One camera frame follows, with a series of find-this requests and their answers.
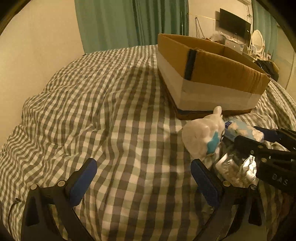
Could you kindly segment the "blue cotton swab pack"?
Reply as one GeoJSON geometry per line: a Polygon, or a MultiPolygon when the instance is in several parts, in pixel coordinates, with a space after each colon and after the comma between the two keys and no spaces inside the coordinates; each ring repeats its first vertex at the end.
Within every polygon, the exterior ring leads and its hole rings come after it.
{"type": "Polygon", "coordinates": [[[225,121],[224,136],[233,142],[237,136],[243,136],[257,142],[262,142],[264,140],[263,132],[255,129],[252,126],[247,125],[246,123],[238,119],[225,121]]]}

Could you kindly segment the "white bunny figurine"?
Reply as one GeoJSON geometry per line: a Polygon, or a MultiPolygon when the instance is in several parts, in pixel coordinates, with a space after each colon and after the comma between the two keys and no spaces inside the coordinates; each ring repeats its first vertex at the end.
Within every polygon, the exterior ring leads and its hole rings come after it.
{"type": "Polygon", "coordinates": [[[182,141],[193,159],[203,161],[214,154],[225,132],[222,107],[216,106],[213,113],[191,120],[182,129],[182,141]]]}

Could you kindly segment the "silver foil blister pack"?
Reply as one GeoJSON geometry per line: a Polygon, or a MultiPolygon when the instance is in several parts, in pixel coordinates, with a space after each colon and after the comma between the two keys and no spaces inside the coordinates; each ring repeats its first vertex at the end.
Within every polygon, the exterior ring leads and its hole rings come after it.
{"type": "Polygon", "coordinates": [[[238,152],[226,153],[215,164],[215,169],[234,187],[248,188],[250,185],[258,185],[257,165],[252,155],[244,156],[238,152]]]}

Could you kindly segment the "black bag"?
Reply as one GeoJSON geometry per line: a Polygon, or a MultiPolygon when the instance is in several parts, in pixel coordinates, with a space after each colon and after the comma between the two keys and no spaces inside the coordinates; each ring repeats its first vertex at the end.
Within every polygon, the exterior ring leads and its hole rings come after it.
{"type": "Polygon", "coordinates": [[[262,68],[267,74],[269,74],[273,80],[278,81],[280,69],[273,61],[257,59],[255,64],[262,68]]]}

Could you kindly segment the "brown cardboard box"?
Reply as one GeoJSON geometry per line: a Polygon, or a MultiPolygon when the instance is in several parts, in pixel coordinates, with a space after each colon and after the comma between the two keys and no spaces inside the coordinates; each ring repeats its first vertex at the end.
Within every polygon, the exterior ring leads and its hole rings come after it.
{"type": "Polygon", "coordinates": [[[224,116],[250,113],[270,76],[222,44],[183,35],[159,34],[157,65],[175,115],[194,120],[216,106],[224,116]]]}

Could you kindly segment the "small grey refrigerator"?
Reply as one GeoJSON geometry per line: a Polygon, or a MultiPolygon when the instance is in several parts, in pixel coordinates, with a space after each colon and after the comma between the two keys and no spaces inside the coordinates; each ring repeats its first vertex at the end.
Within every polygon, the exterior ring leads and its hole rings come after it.
{"type": "Polygon", "coordinates": [[[229,39],[226,39],[225,40],[225,46],[238,52],[239,54],[242,54],[243,53],[243,46],[240,45],[239,43],[237,42],[234,42],[232,40],[229,40],[229,39]]]}

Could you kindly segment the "white oval vanity mirror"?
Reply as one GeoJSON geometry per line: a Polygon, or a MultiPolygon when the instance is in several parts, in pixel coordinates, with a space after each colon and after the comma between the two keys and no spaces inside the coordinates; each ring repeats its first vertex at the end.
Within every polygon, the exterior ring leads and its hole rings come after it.
{"type": "Polygon", "coordinates": [[[265,41],[260,30],[254,30],[251,36],[251,47],[255,54],[260,54],[264,51],[265,41]]]}

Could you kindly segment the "green window curtain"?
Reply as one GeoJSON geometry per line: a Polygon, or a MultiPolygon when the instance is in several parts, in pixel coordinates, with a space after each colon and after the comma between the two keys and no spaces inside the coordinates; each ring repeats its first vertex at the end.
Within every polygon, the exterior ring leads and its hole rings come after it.
{"type": "Polygon", "coordinates": [[[272,59],[276,57],[278,44],[278,27],[273,16],[258,2],[252,1],[253,29],[259,30],[265,41],[265,53],[272,59]]]}

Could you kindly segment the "grey white checked duvet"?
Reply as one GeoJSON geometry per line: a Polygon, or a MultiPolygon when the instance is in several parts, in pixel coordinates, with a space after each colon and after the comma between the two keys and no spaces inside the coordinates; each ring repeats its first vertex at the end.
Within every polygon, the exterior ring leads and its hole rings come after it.
{"type": "Polygon", "coordinates": [[[157,47],[86,54],[26,100],[1,149],[1,221],[21,239],[30,187],[97,174],[75,212],[95,240],[193,240],[212,213],[190,173],[157,47]]]}

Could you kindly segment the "black wall television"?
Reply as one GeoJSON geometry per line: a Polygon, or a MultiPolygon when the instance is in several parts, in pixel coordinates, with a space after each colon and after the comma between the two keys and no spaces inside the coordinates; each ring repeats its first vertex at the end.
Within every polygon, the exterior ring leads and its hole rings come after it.
{"type": "Polygon", "coordinates": [[[220,9],[219,27],[245,40],[250,37],[251,24],[224,9],[220,9]]]}

